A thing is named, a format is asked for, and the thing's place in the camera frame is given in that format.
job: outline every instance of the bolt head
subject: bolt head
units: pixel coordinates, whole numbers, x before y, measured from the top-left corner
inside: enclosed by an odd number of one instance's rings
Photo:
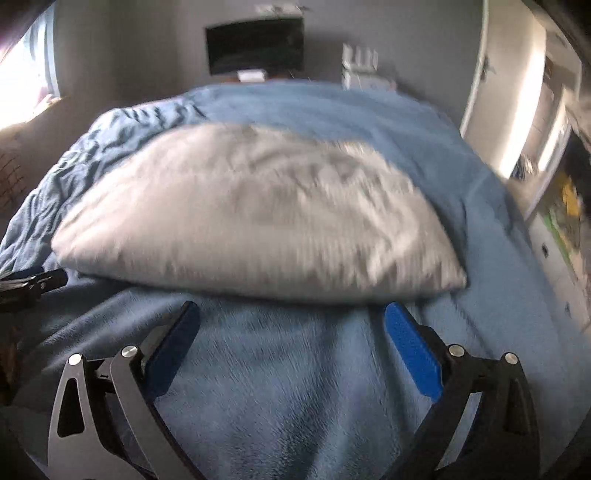
[[[74,353],[74,355],[70,355],[70,358],[68,359],[68,363],[71,366],[78,365],[80,362],[82,362],[82,355],[79,353]]]
[[[451,356],[464,356],[464,353],[466,353],[464,347],[456,343],[450,345],[448,350]]]
[[[138,353],[138,348],[135,345],[125,346],[123,347],[123,350],[121,350],[121,355],[125,358],[132,358],[136,353]]]
[[[505,362],[511,365],[516,365],[517,362],[519,362],[519,358],[517,358],[516,354],[509,352],[505,354]]]

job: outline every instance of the small white device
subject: small white device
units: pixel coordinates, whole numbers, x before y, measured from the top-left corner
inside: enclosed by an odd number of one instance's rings
[[[394,80],[390,80],[376,74],[355,73],[344,70],[343,87],[346,90],[396,90],[397,85]]]
[[[343,68],[350,72],[376,73],[378,71],[378,52],[371,48],[365,49],[365,55],[361,47],[353,47],[343,43]]]
[[[262,69],[238,70],[238,80],[241,82],[264,82],[267,72]]]

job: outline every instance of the wrinkled bedsheet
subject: wrinkled bedsheet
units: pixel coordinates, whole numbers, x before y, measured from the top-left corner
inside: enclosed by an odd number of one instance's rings
[[[406,172],[434,206],[468,276],[465,290],[408,308],[474,355],[518,354],[537,409],[543,468],[556,458],[591,404],[588,342],[559,310],[505,188],[447,118],[405,96],[268,82],[208,86],[110,111],[12,219],[1,271],[54,268],[51,236],[94,182],[159,133],[206,121],[366,141]],[[20,390],[2,414],[41,463],[67,357],[111,356],[185,300],[200,306],[202,327],[156,406],[211,480],[379,478],[430,406],[385,333],[384,306],[306,306],[69,276],[33,309],[2,319],[2,328],[18,326],[22,358]],[[462,425],[458,433],[465,431]]]

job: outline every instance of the white pillow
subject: white pillow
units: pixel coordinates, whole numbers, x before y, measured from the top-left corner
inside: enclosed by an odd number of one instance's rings
[[[386,302],[466,282],[425,198],[371,147],[252,125],[160,135],[51,246],[86,274],[273,299]]]

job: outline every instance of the wall-mounted tv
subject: wall-mounted tv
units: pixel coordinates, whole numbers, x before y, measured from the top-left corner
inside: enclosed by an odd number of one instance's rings
[[[302,70],[302,17],[244,20],[205,29],[209,73],[263,69],[269,74]]]

